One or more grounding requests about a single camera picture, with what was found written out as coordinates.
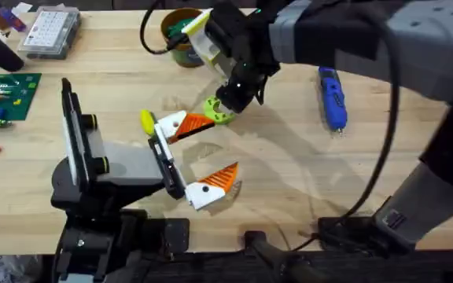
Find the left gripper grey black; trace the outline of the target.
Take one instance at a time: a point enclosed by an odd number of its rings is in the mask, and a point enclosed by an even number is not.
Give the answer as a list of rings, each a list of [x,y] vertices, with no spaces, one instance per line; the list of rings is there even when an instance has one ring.
[[[94,114],[80,116],[87,188],[110,205],[128,205],[164,189],[174,199],[186,196],[195,210],[221,200],[231,190],[238,162],[186,185],[157,136],[145,147],[105,142]],[[179,111],[157,120],[168,144],[215,126],[203,114]]]

